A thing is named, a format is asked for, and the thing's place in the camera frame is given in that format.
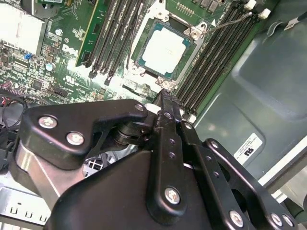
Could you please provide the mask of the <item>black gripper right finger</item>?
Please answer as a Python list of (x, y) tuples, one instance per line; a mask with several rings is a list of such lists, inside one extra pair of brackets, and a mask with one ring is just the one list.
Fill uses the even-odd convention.
[(295, 230), (290, 213), (215, 139), (202, 142), (181, 114), (180, 100), (167, 95), (183, 140), (184, 160), (193, 167), (213, 230)]

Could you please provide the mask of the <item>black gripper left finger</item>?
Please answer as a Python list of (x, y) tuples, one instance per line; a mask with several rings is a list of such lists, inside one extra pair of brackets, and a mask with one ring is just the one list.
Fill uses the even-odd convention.
[(33, 107), (19, 129), (18, 167), (48, 207), (72, 186), (134, 153), (151, 153), (146, 207), (162, 225), (187, 210), (182, 139), (167, 108), (167, 90), (152, 104), (134, 99)]

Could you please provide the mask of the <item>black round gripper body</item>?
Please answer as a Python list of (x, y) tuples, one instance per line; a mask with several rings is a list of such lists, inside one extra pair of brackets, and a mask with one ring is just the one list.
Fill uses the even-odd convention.
[(156, 222), (146, 207), (151, 153), (134, 153), (69, 188), (56, 202), (47, 230), (223, 230), (205, 207), (194, 172), (184, 169), (187, 211), (173, 225)]

